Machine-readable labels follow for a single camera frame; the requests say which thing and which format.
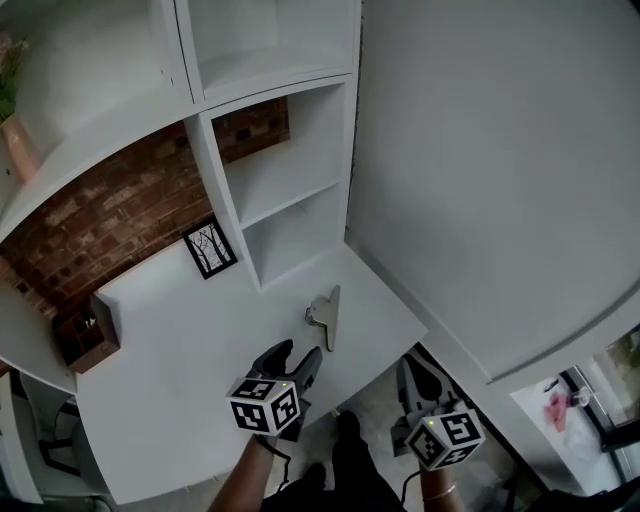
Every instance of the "pink object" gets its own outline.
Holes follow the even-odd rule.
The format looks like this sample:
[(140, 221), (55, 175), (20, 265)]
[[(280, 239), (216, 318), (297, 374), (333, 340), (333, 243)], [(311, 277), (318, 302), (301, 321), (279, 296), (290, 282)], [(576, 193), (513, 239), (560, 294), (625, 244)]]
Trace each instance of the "pink object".
[(31, 141), (31, 137), (22, 126), (20, 119), (15, 114), (0, 124), (0, 132), (7, 144), (9, 159), (18, 177), (27, 182), (40, 167), (38, 153)]
[(549, 405), (544, 406), (544, 416), (549, 423), (553, 423), (558, 432), (564, 432), (567, 428), (567, 395), (553, 392)]

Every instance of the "metal clip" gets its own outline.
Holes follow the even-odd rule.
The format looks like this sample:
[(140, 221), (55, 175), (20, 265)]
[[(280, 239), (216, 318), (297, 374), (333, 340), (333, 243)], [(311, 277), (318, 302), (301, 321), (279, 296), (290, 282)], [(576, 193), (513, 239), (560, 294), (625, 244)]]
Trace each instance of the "metal clip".
[(311, 303), (304, 315), (309, 325), (324, 327), (329, 352), (335, 350), (339, 306), (340, 286), (334, 286), (330, 298), (320, 295)]

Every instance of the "bracelet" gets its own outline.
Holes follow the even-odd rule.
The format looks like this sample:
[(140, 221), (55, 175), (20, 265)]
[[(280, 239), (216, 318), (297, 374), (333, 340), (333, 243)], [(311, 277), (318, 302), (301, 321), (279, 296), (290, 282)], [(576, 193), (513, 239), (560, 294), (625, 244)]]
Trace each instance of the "bracelet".
[(426, 501), (437, 500), (438, 498), (442, 498), (443, 496), (446, 496), (451, 491), (453, 491), (455, 488), (456, 488), (456, 484), (454, 482), (453, 485), (451, 487), (449, 487), (446, 491), (441, 492), (440, 494), (437, 494), (436, 496), (432, 496), (431, 498), (427, 498), (426, 500), (424, 498), (422, 498), (422, 501), (426, 502)]

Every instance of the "black picture frame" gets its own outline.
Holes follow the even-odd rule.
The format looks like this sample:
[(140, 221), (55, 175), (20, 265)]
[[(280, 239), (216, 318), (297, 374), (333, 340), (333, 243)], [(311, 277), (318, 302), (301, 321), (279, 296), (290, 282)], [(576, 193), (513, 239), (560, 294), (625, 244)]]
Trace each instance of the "black picture frame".
[[(216, 235), (220, 244), (215, 242)], [(182, 233), (182, 238), (204, 279), (209, 279), (238, 263), (215, 216), (188, 229)]]

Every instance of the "shelf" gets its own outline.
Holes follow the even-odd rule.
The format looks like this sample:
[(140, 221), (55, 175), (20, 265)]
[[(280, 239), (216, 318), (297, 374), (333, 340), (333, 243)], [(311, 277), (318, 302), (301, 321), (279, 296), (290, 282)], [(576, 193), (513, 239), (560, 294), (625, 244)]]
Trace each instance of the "shelf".
[(209, 100), (238, 87), (256, 85), (255, 92), (261, 91), (264, 81), (280, 79), (277, 85), (282, 86), (295, 81), (296, 75), (319, 71), (325, 72), (322, 76), (347, 73), (343, 66), (340, 56), (313, 48), (279, 45), (208, 60), (200, 65), (200, 73), (204, 97)]
[(0, 240), (87, 168), (193, 103), (171, 0), (25, 4), (2, 5), (0, 22), (30, 45), (16, 112), (44, 157), (5, 207)]
[(353, 1), (177, 0), (176, 7), (196, 102), (352, 72)]
[(338, 202), (333, 186), (244, 230), (263, 288), (338, 242)]
[(178, 121), (185, 106), (170, 88), (134, 98), (69, 134), (36, 175), (18, 186), (0, 217), (0, 241), (58, 190), (132, 142)]
[(344, 89), (333, 85), (289, 95), (291, 139), (225, 165), (242, 228), (340, 180)]

